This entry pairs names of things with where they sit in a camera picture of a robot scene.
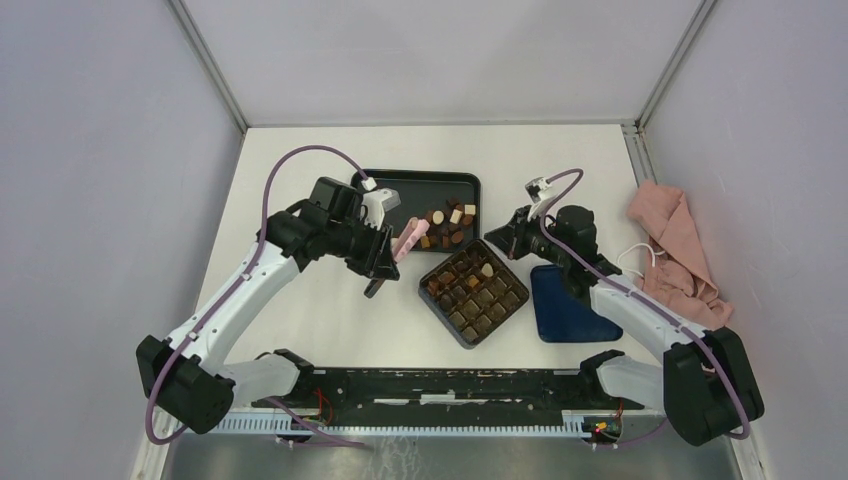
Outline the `blue box lid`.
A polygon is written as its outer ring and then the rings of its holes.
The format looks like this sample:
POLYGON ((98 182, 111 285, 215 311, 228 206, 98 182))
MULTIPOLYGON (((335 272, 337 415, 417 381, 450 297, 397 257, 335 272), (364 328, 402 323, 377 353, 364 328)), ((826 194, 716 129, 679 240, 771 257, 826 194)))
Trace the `blue box lid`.
POLYGON ((623 337, 620 327, 566 291, 555 265, 534 267, 530 280, 537 334, 543 342, 601 343, 623 337))

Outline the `blue chocolate box with insert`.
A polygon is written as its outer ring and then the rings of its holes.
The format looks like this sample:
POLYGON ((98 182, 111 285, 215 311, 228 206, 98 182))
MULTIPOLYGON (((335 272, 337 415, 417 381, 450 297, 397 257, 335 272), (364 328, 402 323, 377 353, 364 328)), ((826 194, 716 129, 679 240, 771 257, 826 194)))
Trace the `blue chocolate box with insert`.
POLYGON ((418 292, 465 349, 476 348, 530 300, 525 284, 481 239, 426 273, 418 292))

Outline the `black chocolate tray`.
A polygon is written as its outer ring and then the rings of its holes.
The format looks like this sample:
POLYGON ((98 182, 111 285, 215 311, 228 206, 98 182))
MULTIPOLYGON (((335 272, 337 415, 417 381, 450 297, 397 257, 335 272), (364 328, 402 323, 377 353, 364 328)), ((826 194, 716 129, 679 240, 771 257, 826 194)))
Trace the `black chocolate tray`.
POLYGON ((481 182, 471 173, 397 169, 367 169, 380 188, 396 190, 401 204, 385 223, 398 236, 412 217, 429 222, 434 211, 444 213, 441 225, 431 225, 416 251, 453 253, 482 237, 481 182))

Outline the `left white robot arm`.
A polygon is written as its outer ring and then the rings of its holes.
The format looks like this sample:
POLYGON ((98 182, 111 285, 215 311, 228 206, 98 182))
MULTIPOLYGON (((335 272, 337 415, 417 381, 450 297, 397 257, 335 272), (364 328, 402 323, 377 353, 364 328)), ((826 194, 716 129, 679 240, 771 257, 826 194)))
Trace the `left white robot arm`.
POLYGON ((274 352, 227 364, 233 346, 268 302, 306 267, 324 256, 342 259, 369 280, 399 279, 388 211, 399 194, 365 181, 366 190, 321 177, 309 198, 266 218, 247 257, 213 298, 163 339, 136 348, 147 408, 161 408, 183 430, 205 434, 234 407, 279 397, 306 405, 314 381, 303 360, 274 352))

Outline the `pink tongs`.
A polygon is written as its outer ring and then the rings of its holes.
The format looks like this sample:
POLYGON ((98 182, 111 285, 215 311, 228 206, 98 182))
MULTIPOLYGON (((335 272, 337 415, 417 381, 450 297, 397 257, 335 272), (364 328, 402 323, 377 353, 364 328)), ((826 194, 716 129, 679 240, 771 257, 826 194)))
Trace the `pink tongs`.
POLYGON ((400 263, 419 240, 427 234, 429 228, 430 224, 426 220, 417 217, 410 218, 400 235, 391 241, 393 260, 400 263))

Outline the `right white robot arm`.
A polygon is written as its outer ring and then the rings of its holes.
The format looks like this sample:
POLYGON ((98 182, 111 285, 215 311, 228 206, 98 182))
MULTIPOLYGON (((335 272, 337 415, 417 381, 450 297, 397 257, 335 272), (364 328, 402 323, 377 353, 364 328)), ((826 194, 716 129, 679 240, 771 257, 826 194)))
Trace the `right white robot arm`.
POLYGON ((745 439, 764 402, 741 338, 710 330, 647 296, 604 257, 592 211, 575 205, 555 217, 534 217, 528 206, 485 233, 508 258, 533 254, 561 270, 567 292, 627 333, 657 360, 651 365, 615 350, 581 365, 580 400, 602 408, 615 397, 659 412, 688 444, 717 437, 745 439))

